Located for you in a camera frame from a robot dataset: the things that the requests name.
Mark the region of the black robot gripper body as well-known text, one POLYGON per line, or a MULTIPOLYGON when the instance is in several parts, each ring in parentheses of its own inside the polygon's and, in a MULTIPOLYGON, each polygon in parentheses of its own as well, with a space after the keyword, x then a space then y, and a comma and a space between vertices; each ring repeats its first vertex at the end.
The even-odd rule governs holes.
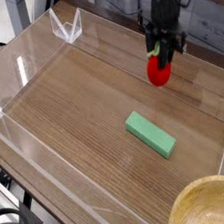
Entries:
POLYGON ((187 34, 179 28, 178 19, 185 5, 181 0, 151 0, 151 7, 151 19, 143 25, 145 38, 151 33, 156 42, 167 39, 172 42, 174 51, 183 53, 187 34))

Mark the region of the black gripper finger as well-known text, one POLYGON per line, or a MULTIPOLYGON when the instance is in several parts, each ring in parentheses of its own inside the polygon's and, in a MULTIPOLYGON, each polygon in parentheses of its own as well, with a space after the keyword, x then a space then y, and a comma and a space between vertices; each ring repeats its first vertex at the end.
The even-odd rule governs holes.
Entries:
POLYGON ((157 56, 157 59, 159 60, 159 69, 163 69, 172 61, 173 53, 174 49, 172 46, 172 42, 167 39, 160 40, 159 54, 157 56))
POLYGON ((146 35, 146 49, 148 52, 152 51, 155 48, 155 42, 155 37, 151 33, 148 33, 146 35))

